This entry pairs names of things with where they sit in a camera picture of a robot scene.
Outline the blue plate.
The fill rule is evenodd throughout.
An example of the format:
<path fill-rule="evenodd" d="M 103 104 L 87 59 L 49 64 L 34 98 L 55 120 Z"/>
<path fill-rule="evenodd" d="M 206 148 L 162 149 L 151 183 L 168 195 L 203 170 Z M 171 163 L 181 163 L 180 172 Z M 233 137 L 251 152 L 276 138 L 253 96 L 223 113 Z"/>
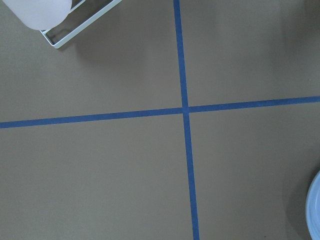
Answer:
<path fill-rule="evenodd" d="M 320 172 L 314 176 L 306 196 L 305 217 L 312 240 L 320 240 Z"/>

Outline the pale pink plastic cup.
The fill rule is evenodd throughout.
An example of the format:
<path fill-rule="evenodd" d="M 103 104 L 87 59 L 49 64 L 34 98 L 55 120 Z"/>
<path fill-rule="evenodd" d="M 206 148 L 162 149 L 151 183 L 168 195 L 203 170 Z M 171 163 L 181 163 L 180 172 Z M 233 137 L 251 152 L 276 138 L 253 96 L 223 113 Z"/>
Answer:
<path fill-rule="evenodd" d="M 5 0 L 4 4 L 33 30 L 56 27 L 65 20 L 72 7 L 71 0 Z"/>

